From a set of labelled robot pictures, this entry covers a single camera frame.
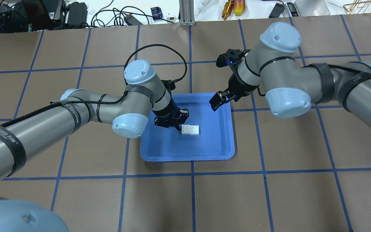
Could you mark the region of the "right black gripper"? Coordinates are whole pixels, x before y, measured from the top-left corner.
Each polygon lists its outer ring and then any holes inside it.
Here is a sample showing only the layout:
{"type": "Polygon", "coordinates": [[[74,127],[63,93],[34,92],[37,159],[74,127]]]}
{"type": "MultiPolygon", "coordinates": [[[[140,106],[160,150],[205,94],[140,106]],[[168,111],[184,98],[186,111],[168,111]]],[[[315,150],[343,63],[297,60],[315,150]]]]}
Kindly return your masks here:
{"type": "Polygon", "coordinates": [[[216,112],[222,105],[231,100],[238,102],[242,97],[250,95],[259,85],[245,83],[237,74],[233,73],[228,80],[228,88],[225,91],[218,91],[209,100],[212,111],[216,112]]]}

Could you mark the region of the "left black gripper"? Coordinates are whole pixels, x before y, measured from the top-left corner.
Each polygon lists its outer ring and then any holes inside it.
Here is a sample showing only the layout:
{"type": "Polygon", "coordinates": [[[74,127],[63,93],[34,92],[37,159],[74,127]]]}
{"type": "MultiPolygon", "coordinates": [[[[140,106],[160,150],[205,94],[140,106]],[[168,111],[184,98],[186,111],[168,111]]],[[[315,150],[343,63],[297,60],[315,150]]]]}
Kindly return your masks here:
{"type": "Polygon", "coordinates": [[[168,105],[159,111],[153,111],[155,114],[154,125],[170,128],[173,127],[177,131],[181,131],[182,125],[189,117],[188,109],[180,109],[174,100],[170,100],[168,105]]]}

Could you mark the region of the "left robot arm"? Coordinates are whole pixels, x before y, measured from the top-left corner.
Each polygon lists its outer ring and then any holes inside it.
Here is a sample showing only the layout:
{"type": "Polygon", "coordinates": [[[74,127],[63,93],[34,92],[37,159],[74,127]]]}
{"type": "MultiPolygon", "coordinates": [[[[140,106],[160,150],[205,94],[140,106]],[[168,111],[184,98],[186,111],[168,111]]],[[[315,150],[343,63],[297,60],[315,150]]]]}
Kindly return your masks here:
{"type": "MultiPolygon", "coordinates": [[[[155,125],[181,131],[189,116],[171,96],[175,81],[163,81],[151,64],[135,60],[124,69],[122,96],[69,89],[59,101],[0,125],[0,180],[63,138],[94,121],[139,138],[153,112],[155,125]]],[[[67,232],[61,217],[33,202],[0,197],[0,232],[67,232]]]]}

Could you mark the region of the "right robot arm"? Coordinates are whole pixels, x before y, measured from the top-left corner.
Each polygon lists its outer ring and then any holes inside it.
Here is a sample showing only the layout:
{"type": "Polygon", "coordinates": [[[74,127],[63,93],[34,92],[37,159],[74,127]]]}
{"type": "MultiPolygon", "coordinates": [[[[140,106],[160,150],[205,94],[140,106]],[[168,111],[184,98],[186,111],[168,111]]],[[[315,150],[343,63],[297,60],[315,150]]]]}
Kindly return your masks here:
{"type": "Polygon", "coordinates": [[[337,101],[371,128],[371,62],[340,65],[313,63],[299,67],[293,53],[301,35],[286,22],[274,22],[250,50],[229,49],[216,65],[228,66],[228,87],[209,100],[213,111],[239,101],[263,86],[272,115],[289,119],[307,113],[312,104],[337,101]]]}

